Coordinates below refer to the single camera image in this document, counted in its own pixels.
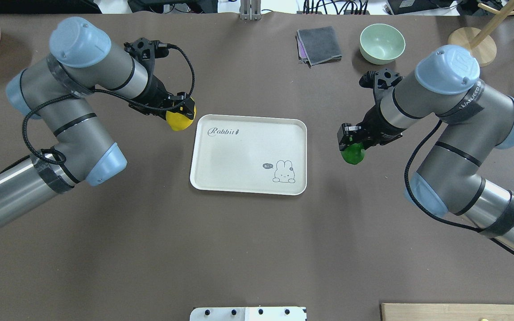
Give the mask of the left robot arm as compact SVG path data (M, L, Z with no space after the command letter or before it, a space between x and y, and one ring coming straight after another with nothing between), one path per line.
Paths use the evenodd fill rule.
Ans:
M196 115L193 89L170 93L155 77L155 61L172 43L139 38L114 44L82 17L61 21L50 53L6 87L23 115L21 134L29 155L0 172L0 228L86 181L100 185L127 166L127 159L87 102L94 93L124 100L143 115L165 120L174 131Z

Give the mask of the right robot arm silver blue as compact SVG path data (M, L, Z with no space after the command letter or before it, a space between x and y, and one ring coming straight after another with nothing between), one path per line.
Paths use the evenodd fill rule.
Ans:
M514 192L477 171L493 149L514 146L514 98L480 79L477 60L459 45L443 45L406 77L389 69L365 73L359 84L375 100L361 122L341 124L337 140L348 163L368 148L401 138L434 114L445 130L418 170L404 171L406 197L436 221L477 232L514 254Z

